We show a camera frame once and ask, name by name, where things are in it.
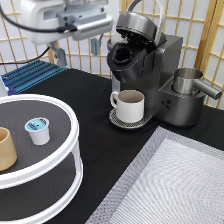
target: coffee machine lid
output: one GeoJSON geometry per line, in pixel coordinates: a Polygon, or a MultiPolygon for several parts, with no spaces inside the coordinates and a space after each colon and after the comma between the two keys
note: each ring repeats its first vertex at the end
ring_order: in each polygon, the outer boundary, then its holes
{"type": "Polygon", "coordinates": [[[130,41],[153,42],[157,47],[166,41],[166,37],[162,32],[165,22],[164,7],[159,0],[156,0],[160,8],[160,21],[157,27],[148,17],[132,12],[135,6],[141,1],[134,0],[128,10],[120,14],[116,27],[117,32],[130,41]]]}
{"type": "Polygon", "coordinates": [[[157,26],[146,16],[126,11],[121,13],[116,29],[132,41],[154,41],[157,26]]]}

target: stainless steel pitcher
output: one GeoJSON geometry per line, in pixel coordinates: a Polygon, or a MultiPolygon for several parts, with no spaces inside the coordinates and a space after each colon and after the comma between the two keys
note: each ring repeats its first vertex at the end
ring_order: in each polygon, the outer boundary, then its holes
{"type": "Polygon", "coordinates": [[[195,95],[199,91],[217,100],[222,92],[201,81],[203,73],[195,68],[180,68],[174,74],[173,89],[183,95],[195,95]]]}

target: mug handle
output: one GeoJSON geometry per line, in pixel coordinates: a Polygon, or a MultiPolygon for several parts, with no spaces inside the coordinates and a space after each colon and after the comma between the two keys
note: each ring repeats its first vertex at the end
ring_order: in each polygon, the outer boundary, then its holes
{"type": "Polygon", "coordinates": [[[110,102],[111,102],[111,105],[116,109],[117,108],[117,105],[114,103],[114,95],[117,95],[118,96],[119,92],[115,91],[113,93],[111,93],[111,96],[110,96],[110,102]]]}

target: coffee machine drip tray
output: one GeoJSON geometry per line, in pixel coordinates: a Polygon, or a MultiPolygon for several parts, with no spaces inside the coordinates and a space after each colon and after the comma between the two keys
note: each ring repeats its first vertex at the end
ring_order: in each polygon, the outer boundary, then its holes
{"type": "Polygon", "coordinates": [[[123,121],[119,120],[116,116],[116,110],[113,109],[110,112],[109,115],[110,122],[115,125],[118,128],[124,129],[124,130],[129,130],[129,131],[134,131],[136,129],[140,129],[144,127],[148,122],[152,119],[152,115],[145,113],[144,117],[142,120],[136,122],[136,123],[124,123],[123,121]]]}

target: coffee pod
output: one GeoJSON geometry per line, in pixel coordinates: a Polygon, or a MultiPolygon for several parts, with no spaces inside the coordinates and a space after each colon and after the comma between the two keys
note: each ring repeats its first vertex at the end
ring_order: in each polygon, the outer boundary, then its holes
{"type": "Polygon", "coordinates": [[[49,120],[46,118],[34,118],[25,125],[35,145],[45,145],[50,140],[49,120]]]}
{"type": "Polygon", "coordinates": [[[0,171],[10,168],[16,160],[17,154],[11,133],[6,128],[0,128],[0,171]]]}

